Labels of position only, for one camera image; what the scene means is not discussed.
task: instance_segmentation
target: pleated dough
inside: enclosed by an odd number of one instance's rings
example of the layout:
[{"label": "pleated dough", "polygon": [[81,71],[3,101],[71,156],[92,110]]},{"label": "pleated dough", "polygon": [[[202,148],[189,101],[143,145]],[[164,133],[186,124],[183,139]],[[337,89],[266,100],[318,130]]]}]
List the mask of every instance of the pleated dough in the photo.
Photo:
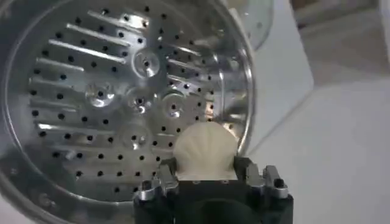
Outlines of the pleated dough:
[{"label": "pleated dough", "polygon": [[233,168],[238,143],[215,122],[196,123],[177,139],[173,155],[179,180],[237,180]]}]

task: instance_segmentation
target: silver bowl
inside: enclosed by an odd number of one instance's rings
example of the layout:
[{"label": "silver bowl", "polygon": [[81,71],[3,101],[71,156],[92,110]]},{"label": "silver bowl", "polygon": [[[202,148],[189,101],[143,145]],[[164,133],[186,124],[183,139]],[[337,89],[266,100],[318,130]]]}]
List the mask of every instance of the silver bowl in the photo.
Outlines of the silver bowl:
[{"label": "silver bowl", "polygon": [[2,1],[0,28],[0,190],[38,222],[132,223],[195,122],[246,150],[252,59],[218,0]]}]

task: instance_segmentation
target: screw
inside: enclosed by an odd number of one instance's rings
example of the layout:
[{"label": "screw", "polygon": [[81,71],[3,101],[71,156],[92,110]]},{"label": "screw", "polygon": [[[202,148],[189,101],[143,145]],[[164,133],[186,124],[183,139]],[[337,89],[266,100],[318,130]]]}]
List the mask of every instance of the screw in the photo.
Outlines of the screw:
[{"label": "screw", "polygon": [[141,184],[141,189],[143,191],[147,191],[147,190],[152,189],[152,182],[149,180],[143,181]]},{"label": "screw", "polygon": [[285,181],[281,178],[274,180],[274,187],[276,188],[283,188],[285,186]]}]

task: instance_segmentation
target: black machine part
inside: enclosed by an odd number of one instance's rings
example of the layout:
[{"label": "black machine part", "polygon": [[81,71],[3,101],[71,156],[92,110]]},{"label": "black machine part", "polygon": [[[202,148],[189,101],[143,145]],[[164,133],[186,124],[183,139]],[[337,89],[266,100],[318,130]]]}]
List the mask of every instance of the black machine part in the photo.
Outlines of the black machine part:
[{"label": "black machine part", "polygon": [[177,181],[175,159],[164,161],[160,184],[145,181],[136,194],[136,224],[293,224],[293,198],[274,166],[261,176],[236,157],[234,168],[238,180]]}]

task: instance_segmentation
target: metal clamp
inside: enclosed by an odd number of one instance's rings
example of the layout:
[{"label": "metal clamp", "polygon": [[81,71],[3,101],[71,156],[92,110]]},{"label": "metal clamp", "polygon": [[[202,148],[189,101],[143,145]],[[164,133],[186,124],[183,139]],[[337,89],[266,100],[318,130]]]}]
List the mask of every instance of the metal clamp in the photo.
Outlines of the metal clamp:
[{"label": "metal clamp", "polygon": [[165,196],[168,192],[173,192],[175,194],[179,193],[179,181],[176,176],[171,173],[167,164],[160,166],[158,176],[160,177],[161,189]]},{"label": "metal clamp", "polygon": [[141,201],[151,201],[156,195],[156,187],[150,180],[143,181],[140,186],[140,190],[137,193],[138,199]]},{"label": "metal clamp", "polygon": [[275,166],[266,166],[263,171],[263,178],[266,180],[266,187],[271,190],[271,195],[275,198],[287,198],[288,187],[280,178]]},{"label": "metal clamp", "polygon": [[258,173],[258,166],[254,163],[250,163],[246,168],[246,184],[258,189],[261,195],[264,194],[266,180]]}]

